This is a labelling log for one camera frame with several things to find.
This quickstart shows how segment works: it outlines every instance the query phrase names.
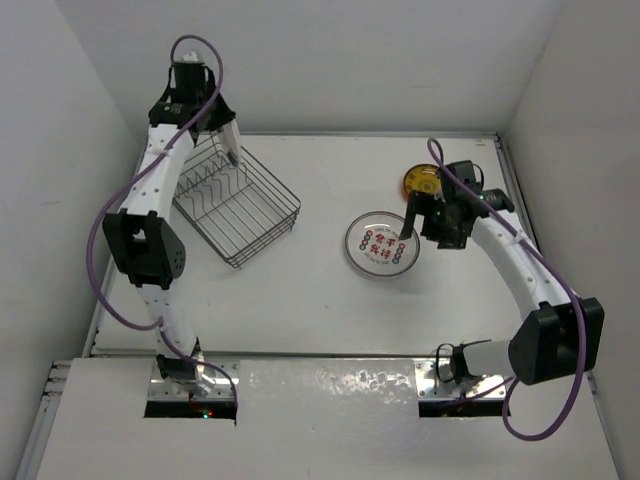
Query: wire rack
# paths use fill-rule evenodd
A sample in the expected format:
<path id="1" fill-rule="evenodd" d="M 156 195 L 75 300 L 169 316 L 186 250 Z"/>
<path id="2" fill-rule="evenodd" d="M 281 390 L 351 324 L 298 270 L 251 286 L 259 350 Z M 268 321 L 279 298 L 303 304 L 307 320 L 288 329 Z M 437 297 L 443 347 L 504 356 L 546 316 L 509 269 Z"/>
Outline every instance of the wire rack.
<path id="1" fill-rule="evenodd" d="M 291 230 L 300 212 L 300 199 L 246 149 L 232 165 L 215 134 L 198 139 L 173 204 L 233 268 Z"/>

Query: white wall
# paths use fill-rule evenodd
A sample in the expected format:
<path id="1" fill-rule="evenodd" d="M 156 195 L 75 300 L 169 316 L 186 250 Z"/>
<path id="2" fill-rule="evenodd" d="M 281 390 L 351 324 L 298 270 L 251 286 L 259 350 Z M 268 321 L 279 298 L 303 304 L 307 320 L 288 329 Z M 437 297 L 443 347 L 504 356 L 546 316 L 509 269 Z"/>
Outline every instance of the white wall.
<path id="1" fill-rule="evenodd" d="M 625 478 L 640 478 L 640 2 L 574 0 L 510 127 L 545 254 L 606 311 L 595 371 Z"/>
<path id="2" fill-rule="evenodd" d="M 244 130 L 500 130 L 563 0 L 56 0 L 142 134 L 184 33 Z"/>
<path id="3" fill-rule="evenodd" d="M 54 2 L 5 0 L 1 10 L 0 478 L 9 479 L 51 361 L 81 352 L 95 302 L 87 231 L 138 147 Z"/>

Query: dish rack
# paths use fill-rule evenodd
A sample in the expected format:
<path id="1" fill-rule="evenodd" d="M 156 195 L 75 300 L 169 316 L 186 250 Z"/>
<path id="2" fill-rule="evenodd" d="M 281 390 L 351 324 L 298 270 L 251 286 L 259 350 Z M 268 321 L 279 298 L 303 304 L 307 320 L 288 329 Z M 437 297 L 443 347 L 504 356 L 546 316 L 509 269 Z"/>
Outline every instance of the dish rack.
<path id="1" fill-rule="evenodd" d="M 242 149 L 237 166 L 217 134 L 201 135 L 185 162 L 173 205 L 233 268 L 291 230 L 300 199 Z"/>

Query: wall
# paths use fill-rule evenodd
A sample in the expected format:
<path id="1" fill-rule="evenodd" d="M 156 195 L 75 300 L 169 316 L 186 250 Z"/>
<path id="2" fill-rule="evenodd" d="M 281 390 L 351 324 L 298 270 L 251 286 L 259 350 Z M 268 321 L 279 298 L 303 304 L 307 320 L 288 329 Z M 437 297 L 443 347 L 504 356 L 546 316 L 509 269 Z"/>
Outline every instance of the wall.
<path id="1" fill-rule="evenodd" d="M 500 130 L 563 0 L 56 0 L 142 134 L 184 33 L 227 65 L 240 127 Z"/>
<path id="2" fill-rule="evenodd" d="M 640 478 L 638 18 L 637 0 L 571 2 L 507 137 L 545 254 L 605 307 L 595 376 L 625 478 Z"/>
<path id="3" fill-rule="evenodd" d="M 138 146 L 51 0 L 0 16 L 0 478 L 13 478 L 51 361 L 80 354 L 92 217 Z M 100 270 L 106 249 L 100 249 Z"/>

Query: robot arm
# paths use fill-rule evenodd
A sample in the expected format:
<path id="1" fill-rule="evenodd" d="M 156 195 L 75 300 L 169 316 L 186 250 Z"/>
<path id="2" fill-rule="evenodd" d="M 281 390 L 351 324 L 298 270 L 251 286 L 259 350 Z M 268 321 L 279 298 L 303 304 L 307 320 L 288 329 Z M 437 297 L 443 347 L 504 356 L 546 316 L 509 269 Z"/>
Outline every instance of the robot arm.
<path id="1" fill-rule="evenodd" d="M 441 175 L 439 198 L 411 192 L 401 238 L 408 238 L 416 215 L 424 216 L 421 235 L 441 249 L 463 249 L 471 237 L 493 261 L 511 290 L 523 324 L 511 340 L 479 341 L 454 347 L 451 372 L 457 383 L 483 375 L 515 377 L 532 385 L 575 374 L 578 361 L 576 317 L 569 296 L 558 281 L 523 248 L 533 246 L 524 233 L 514 207 L 499 189 L 482 191 L 470 161 L 447 165 L 456 177 L 502 216 L 518 232 L 503 227 L 468 194 Z M 587 361 L 595 365 L 604 310 L 595 298 L 580 299 L 586 322 Z"/>
<path id="2" fill-rule="evenodd" d="M 118 270 L 140 292 L 151 321 L 162 319 L 162 332 L 155 331 L 161 373 L 193 380 L 197 377 L 195 366 L 182 361 L 162 338 L 164 335 L 189 357 L 199 354 L 198 339 L 175 305 L 175 286 L 185 268 L 186 251 L 169 225 L 171 202 L 182 168 L 201 133 L 215 131 L 220 135 L 232 165 L 237 165 L 241 147 L 235 113 L 218 95 L 209 112 L 166 148 L 215 90 L 213 72 L 194 53 L 173 62 L 169 74 L 164 94 L 149 112 L 151 125 L 139 171 L 162 153 L 165 159 L 132 187 L 117 213 L 104 217 L 102 227 Z"/>

